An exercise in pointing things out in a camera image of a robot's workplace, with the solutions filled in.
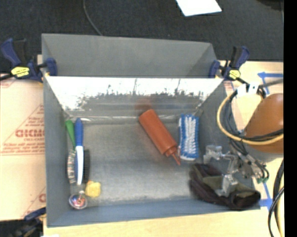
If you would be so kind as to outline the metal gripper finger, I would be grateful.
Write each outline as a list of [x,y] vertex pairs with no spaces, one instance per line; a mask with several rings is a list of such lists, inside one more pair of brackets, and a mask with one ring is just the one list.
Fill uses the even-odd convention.
[[221,182],[219,188],[215,189],[215,193],[220,197],[228,197],[232,192],[235,191],[238,185],[238,180],[235,175],[237,170],[228,170],[226,173],[221,174]]
[[206,146],[205,153],[203,155],[204,164],[216,164],[219,163],[227,165],[232,160],[231,155],[224,154],[222,152],[222,146],[208,145]]

